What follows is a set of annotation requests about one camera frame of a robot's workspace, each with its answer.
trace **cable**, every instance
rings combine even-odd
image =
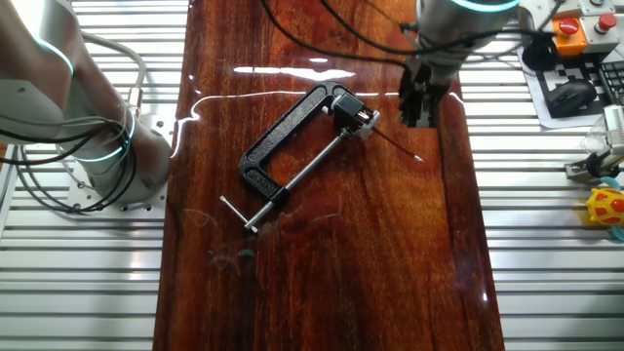
[[[7,115],[3,115],[0,113],[0,118],[2,119],[6,119],[15,123],[21,123],[24,125],[35,125],[35,126],[49,126],[49,127],[57,127],[57,126],[63,126],[63,127],[82,127],[82,126],[91,126],[94,124],[106,124],[106,123],[114,123],[119,125],[119,127],[122,127],[123,130],[126,130],[126,127],[124,127],[126,125],[126,120],[127,120],[127,115],[124,114],[124,118],[122,120],[122,122],[117,122],[117,121],[112,121],[112,120],[108,120],[105,119],[103,117],[99,117],[99,116],[90,116],[90,117],[81,117],[81,118],[75,118],[72,120],[68,120],[68,121],[60,121],[60,122],[37,122],[37,121],[23,121],[20,120],[18,118],[14,118],[11,116],[7,116]],[[94,145],[94,146],[87,146],[84,147],[83,149],[91,149],[94,147],[102,147],[105,146],[113,141],[115,141],[122,132],[119,132],[116,136],[111,137],[109,140],[107,141],[103,141],[101,144],[99,145]]]
[[[442,50],[446,50],[446,49],[451,49],[454,47],[458,47],[458,46],[463,46],[465,44],[469,44],[471,42],[474,42],[476,40],[479,39],[485,39],[488,38],[490,36],[495,36],[497,34],[522,34],[525,36],[530,36],[532,38],[536,38],[536,39],[542,39],[544,38],[544,34],[542,32],[538,32],[538,31],[531,31],[531,30],[525,30],[525,29],[520,29],[520,28],[513,28],[513,29],[497,29],[497,30],[489,30],[489,31],[485,31],[485,32],[481,32],[478,34],[474,34],[472,36],[469,37],[465,37],[465,38],[461,38],[458,40],[454,40],[452,42],[437,46],[437,47],[433,47],[433,48],[427,48],[427,49],[420,49],[420,50],[399,50],[399,49],[395,49],[395,48],[390,48],[384,45],[381,45],[377,42],[374,42],[373,40],[371,40],[370,38],[368,38],[367,36],[363,35],[362,33],[358,32],[355,28],[353,28],[349,23],[347,23],[333,8],[332,6],[330,6],[330,4],[328,4],[327,0],[320,0],[321,4],[323,4],[323,6],[328,10],[328,12],[345,28],[347,29],[349,32],[351,32],[353,35],[355,35],[356,37],[358,37],[360,40],[364,41],[365,43],[383,51],[389,54],[397,54],[397,55],[408,55],[408,56],[417,56],[417,55],[426,55],[426,54],[433,54],[433,53],[437,53],[439,51]]]
[[[548,17],[547,17],[547,18],[546,18],[546,19],[545,19],[545,20],[544,20],[544,21],[543,21],[543,22],[539,25],[539,27],[537,27],[537,31],[538,31],[538,32],[543,32],[543,31],[544,31],[544,28],[546,27],[546,25],[547,25],[547,24],[548,24],[551,20],[553,20],[553,18],[557,15],[557,11],[561,8],[561,6],[563,5],[564,1],[565,1],[565,0],[557,0],[557,4],[555,4],[555,7],[554,7],[554,8],[553,8],[553,10],[550,12],[550,14],[548,15]],[[497,55],[495,55],[495,56],[492,56],[492,57],[486,57],[486,56],[482,55],[482,57],[484,57],[484,59],[479,60],[479,61],[475,61],[475,62],[472,62],[472,63],[482,63],[482,62],[488,62],[488,61],[493,60],[493,59],[498,59],[498,58],[504,57],[504,56],[506,56],[506,55],[513,54],[513,53],[515,53],[518,49],[520,49],[520,48],[522,47],[522,45],[523,45],[523,43],[517,44],[515,47],[513,47],[513,48],[511,48],[511,49],[509,49],[509,50],[507,50],[507,51],[505,51],[505,52],[503,52],[503,53],[500,53],[500,54],[497,54]]]
[[[330,6],[330,4],[328,4],[327,0],[320,0],[321,4],[323,4],[323,6],[325,7],[325,9],[330,13],[330,15],[332,15],[346,30],[348,30],[351,34],[355,35],[358,39],[362,40],[363,42],[371,45],[374,48],[377,48],[383,52],[389,53],[389,54],[397,54],[397,55],[412,55],[412,53],[414,52],[414,50],[401,50],[401,49],[395,49],[395,48],[390,48],[384,45],[381,45],[375,41],[372,41],[369,37],[365,36],[364,34],[360,33],[359,31],[357,31],[355,28],[353,28],[349,23],[346,22],[346,20],[344,20],[334,9],[332,6]]]
[[[126,139],[122,140],[120,142],[122,147],[125,147],[126,145],[126,140],[128,140],[128,135],[125,135]],[[102,197],[101,200],[97,201],[96,203],[94,203],[93,205],[90,205],[88,208],[85,209],[76,209],[73,208],[67,204],[64,204],[62,202],[60,202],[58,199],[56,199],[54,196],[52,196],[50,193],[48,193],[47,191],[45,191],[45,189],[41,186],[41,184],[39,184],[39,182],[37,181],[36,177],[34,176],[34,174],[32,173],[32,170],[30,170],[29,166],[26,166],[26,171],[29,173],[31,179],[33,180],[33,182],[35,183],[35,185],[37,186],[37,189],[40,190],[42,193],[44,193],[44,195],[46,195],[51,201],[54,201],[55,203],[59,204],[60,207],[55,207],[53,205],[50,205],[48,203],[46,203],[43,199],[39,198],[34,191],[30,188],[30,186],[28,186],[25,177],[23,176],[22,172],[20,171],[20,169],[18,168],[18,176],[19,179],[21,180],[24,188],[26,189],[26,191],[42,206],[53,210],[53,211],[63,211],[63,212],[67,212],[67,213],[75,213],[75,214],[81,214],[83,215],[84,213],[88,213],[88,212],[95,212],[95,211],[101,211],[106,207],[109,207],[110,205],[112,205],[113,203],[115,203],[117,200],[119,200],[119,198],[128,190],[128,188],[130,187],[130,185],[133,183],[136,174],[137,174],[137,157],[135,155],[135,151],[133,148],[131,148],[130,146],[128,146],[128,148],[130,149],[130,153],[131,153],[131,157],[127,158],[127,162],[124,163],[124,166],[120,172],[120,176],[118,178],[118,181],[115,183],[115,185],[113,186],[113,188],[111,189],[111,191],[106,194],[104,197]],[[21,147],[22,150],[22,157],[25,159],[25,152],[23,152],[23,147]],[[17,154],[17,150],[14,151],[14,158],[17,158],[18,154]],[[121,189],[121,191],[119,191],[117,193],[117,195],[113,196],[113,194],[119,189],[119,187],[121,186],[121,183],[123,182],[123,179],[125,177],[126,174],[126,170],[128,168],[128,164],[131,162],[133,162],[133,171],[130,174],[130,177],[128,179],[128,182],[126,183],[126,185]]]
[[[145,80],[145,74],[147,73],[147,66],[145,65],[145,61],[143,60],[143,58],[139,54],[137,54],[136,51],[115,41],[104,39],[94,34],[87,33],[84,30],[82,30],[81,33],[82,37],[86,41],[126,54],[131,59],[133,59],[136,64],[138,64],[138,77],[136,78],[136,82],[133,85],[133,88],[140,88],[143,85],[143,81]]]
[[[307,44],[307,43],[305,43],[305,42],[295,38],[292,34],[290,34],[277,21],[277,19],[275,19],[275,16],[271,12],[271,9],[269,8],[268,4],[266,3],[266,0],[260,0],[260,3],[262,4],[262,8],[264,8],[264,12],[269,17],[269,20],[271,21],[271,23],[273,23],[273,25],[275,25],[275,27],[280,32],[282,32],[282,34],[284,34],[287,38],[291,39],[293,42],[295,42],[295,44],[297,44],[297,45],[299,45],[299,46],[301,46],[303,48],[306,48],[308,50],[311,50],[311,51],[319,53],[319,54],[327,55],[329,57],[342,58],[342,59],[356,59],[356,60],[362,60],[362,61],[368,61],[368,62],[379,62],[379,63],[396,64],[396,65],[401,66],[404,69],[408,69],[408,67],[403,62],[401,62],[399,60],[396,60],[396,59],[391,59],[391,58],[373,58],[373,57],[363,57],[363,56],[357,56],[357,55],[343,54],[343,53],[339,53],[339,52],[333,52],[333,51],[330,51],[330,50],[320,49],[320,48],[317,48],[317,47],[312,46],[310,44]]]
[[[396,25],[401,25],[401,23],[399,21],[397,21],[396,19],[391,18],[390,16],[388,16],[388,14],[386,14],[385,12],[383,12],[381,9],[379,9],[375,4],[373,4],[371,1],[369,0],[360,0],[363,3],[371,6],[375,11],[377,11],[380,15],[384,16],[385,18],[387,18],[388,20],[390,20],[391,22],[395,23]]]
[[[98,134],[98,133],[104,131],[105,129],[108,129],[111,126],[115,126],[115,125],[116,125],[116,123],[113,123],[113,122],[102,123],[100,128],[97,128],[97,129],[94,129],[94,130],[90,130],[90,131],[86,131],[86,132],[81,133],[81,134],[76,135],[76,136],[68,136],[68,137],[62,137],[62,138],[20,136],[18,134],[11,133],[11,132],[4,131],[4,130],[0,130],[0,136],[12,137],[12,138],[17,139],[17,140],[27,141],[27,142],[35,142],[35,143],[63,143],[63,142],[76,141],[76,140],[79,140],[79,139],[84,138],[84,137],[89,137],[92,134]]]
[[[95,136],[96,135],[93,135],[91,137],[85,137],[82,141],[80,141],[74,147],[69,149],[69,151],[67,151],[67,152],[65,152],[63,154],[60,154],[59,156],[55,156],[53,158],[49,158],[49,159],[45,159],[45,160],[37,160],[37,161],[20,161],[20,160],[16,160],[16,159],[0,158],[0,162],[1,163],[6,163],[6,164],[9,164],[9,165],[14,165],[14,166],[38,166],[38,165],[49,164],[51,162],[56,162],[58,160],[64,159],[67,156],[73,155],[82,146],[84,146],[84,144],[89,142],[89,140],[91,140]]]

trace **blue light ring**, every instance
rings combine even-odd
[[[503,12],[509,9],[513,9],[514,7],[520,4],[521,0],[512,0],[505,4],[497,4],[497,5],[488,5],[488,4],[479,4],[472,2],[470,0],[450,0],[456,5],[459,5],[468,10],[473,10],[477,12],[485,12],[485,13],[496,13]]]
[[[57,54],[63,61],[65,61],[65,63],[67,64],[67,66],[69,66],[69,72],[71,72],[71,75],[74,75],[74,66],[71,64],[71,61],[69,60],[69,58],[67,57],[66,54],[64,54],[61,50],[59,50],[59,48],[57,48],[56,46],[48,43],[47,41],[41,39],[41,38],[36,38],[33,37],[35,39],[35,41],[37,42],[37,44],[39,44],[40,46],[50,50],[51,52]]]
[[[135,123],[136,123],[135,117],[132,117],[132,119],[133,119],[133,124],[130,126],[130,133],[128,134],[128,140],[126,140],[126,143],[128,144],[127,147],[130,147],[130,140],[133,138],[133,135],[135,134]],[[109,158],[120,153],[121,151],[122,151],[122,148],[121,146],[119,146],[115,151],[109,153],[108,155],[102,156],[96,159],[81,159],[75,156],[74,156],[74,159],[80,162],[100,162],[100,161],[108,160]]]

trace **keyboard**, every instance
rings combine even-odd
[[[601,63],[599,65],[601,81],[611,103],[624,105],[624,61]],[[615,98],[615,91],[620,98]]]

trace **glossy wooden surface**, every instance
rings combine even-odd
[[[331,3],[374,40],[409,47],[365,3]],[[411,1],[374,3],[413,17]],[[269,4],[309,43],[380,55],[317,2]],[[154,349],[502,350],[459,95],[444,100],[439,130],[407,129],[400,67],[319,62],[257,0],[195,0],[187,27]],[[247,216],[260,209],[240,157],[320,79],[359,93],[381,112],[379,129],[425,163],[376,135],[345,142],[250,236],[218,198]],[[285,184],[333,137],[319,116],[268,173]]]

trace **metal rod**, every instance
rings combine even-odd
[[[255,214],[252,219],[250,219],[250,221],[248,221],[245,224],[245,228],[246,229],[251,229],[253,230],[253,232],[256,232],[257,230],[255,229],[255,225],[264,217],[266,216],[266,214],[270,213],[271,210],[273,210],[273,208],[275,207],[275,204],[273,204],[272,202],[268,202],[266,203],[266,205],[264,205],[263,208],[260,209],[260,211],[257,212],[257,214]]]
[[[220,199],[220,200],[221,200],[221,201],[225,204],[225,206],[227,206],[228,208],[230,208],[230,210],[232,210],[232,212],[233,212],[235,215],[237,215],[237,216],[238,216],[241,220],[243,220],[243,222],[245,222],[245,227],[246,227],[247,229],[251,229],[254,233],[256,233],[256,232],[257,232],[257,229],[255,229],[255,227],[254,227],[253,225],[252,225],[251,227],[249,227],[249,228],[247,227],[247,225],[248,225],[250,222],[249,222],[249,221],[245,218],[245,216],[244,216],[243,214],[241,214],[238,210],[236,210],[236,208],[235,208],[232,204],[230,204],[230,202],[229,202],[229,201],[227,201],[227,199],[225,198],[225,196],[221,196],[219,199]]]
[[[349,136],[349,132],[342,130],[342,132],[340,133],[339,136],[337,136],[334,140],[332,140],[330,142],[329,145],[327,145],[323,151],[321,151],[321,153],[319,153],[318,155],[316,155],[316,157],[314,158],[314,160],[312,160],[307,166],[305,166],[305,168],[303,170],[301,170],[301,172],[299,172],[298,175],[295,175],[294,178],[291,180],[291,182],[289,182],[285,187],[288,190],[293,190],[293,188],[299,184],[300,181],[302,181],[310,172],[312,172],[312,170],[318,166],[321,161],[323,161],[324,158],[326,158],[331,152],[332,150],[334,150],[339,144],[340,142]]]

